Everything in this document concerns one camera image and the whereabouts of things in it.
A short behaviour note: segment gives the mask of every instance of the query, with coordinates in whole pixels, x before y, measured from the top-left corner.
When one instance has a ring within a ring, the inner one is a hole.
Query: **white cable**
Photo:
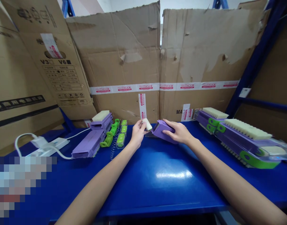
[[[65,155],[63,155],[63,154],[59,151],[59,149],[57,149],[57,148],[54,147],[54,146],[48,146],[47,148],[52,148],[52,149],[54,149],[54,150],[59,154],[59,156],[61,156],[63,159],[72,159],[72,157],[66,157]]]
[[[32,135],[34,139],[35,139],[35,138],[38,138],[38,137],[37,137],[35,134],[33,134],[33,133],[25,133],[25,134],[19,135],[19,136],[16,138],[16,140],[15,140],[15,148],[16,148],[16,151],[17,151],[19,157],[22,157],[22,155],[21,155],[21,152],[20,152],[19,147],[18,147],[18,139],[19,139],[20,137],[22,137],[22,136],[24,136],[24,135],[28,135],[28,134]]]
[[[71,138],[73,138],[73,137],[75,137],[75,136],[77,136],[77,135],[79,135],[80,133],[78,133],[78,134],[76,134],[76,135],[74,135],[74,136],[72,136],[72,137],[69,137],[69,138],[67,138],[67,140],[68,139],[71,139]]]

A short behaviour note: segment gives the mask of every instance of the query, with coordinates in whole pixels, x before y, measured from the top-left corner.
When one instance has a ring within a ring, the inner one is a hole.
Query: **cylindrical white part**
[[[145,122],[145,123],[146,123],[146,130],[147,130],[147,131],[150,131],[151,129],[153,129],[153,127],[151,126],[151,124],[150,124],[150,122],[149,122],[149,120],[148,120],[147,118],[144,118],[144,119],[142,120],[142,122]]]

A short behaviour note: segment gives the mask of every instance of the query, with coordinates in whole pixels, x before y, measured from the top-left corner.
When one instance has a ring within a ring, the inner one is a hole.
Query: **blue table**
[[[268,199],[279,207],[287,206],[287,163],[281,163],[272,170],[246,168],[196,121],[184,124],[205,147]],[[131,129],[132,126],[128,126],[127,143]],[[70,139],[70,143],[61,150],[63,154],[70,156],[87,133]],[[46,180],[37,182],[41,187],[31,189],[31,195],[26,195],[25,202],[20,203],[20,210],[15,210],[10,216],[17,220],[30,215],[57,220],[88,181],[110,162],[110,153],[111,147],[100,148],[94,158],[64,160],[58,156],[58,163],[52,166],[52,172],[46,174]],[[144,137],[98,218],[205,213],[225,210],[227,206],[228,202],[188,147]]]

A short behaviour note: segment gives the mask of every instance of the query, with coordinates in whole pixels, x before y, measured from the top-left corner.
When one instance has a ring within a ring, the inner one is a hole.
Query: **blue metal shelf frame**
[[[243,76],[238,84],[238,87],[233,94],[230,103],[226,109],[229,118],[233,118],[242,102],[248,104],[257,104],[257,106],[276,108],[287,111],[287,105],[265,102],[250,98],[239,97],[243,88],[250,88],[255,78],[257,77],[263,63],[265,62],[269,52],[275,44],[284,24],[287,22],[287,17],[281,18],[287,6],[287,0],[274,1],[270,0],[267,8],[271,8],[271,15],[262,35],[261,41],[255,48],[253,55],[243,73]]]
[[[70,0],[62,0],[62,13],[64,18],[67,17],[67,15],[69,17],[74,17],[75,13],[74,13],[74,9],[72,7],[71,1]]]
[[[223,9],[228,9],[229,6],[228,6],[227,0],[214,0],[213,1],[212,8],[220,9],[221,6]]]

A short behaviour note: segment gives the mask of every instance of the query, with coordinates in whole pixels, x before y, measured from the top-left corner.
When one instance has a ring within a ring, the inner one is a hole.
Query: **pixelated area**
[[[34,194],[57,157],[0,157],[0,224],[19,210],[25,195]]]

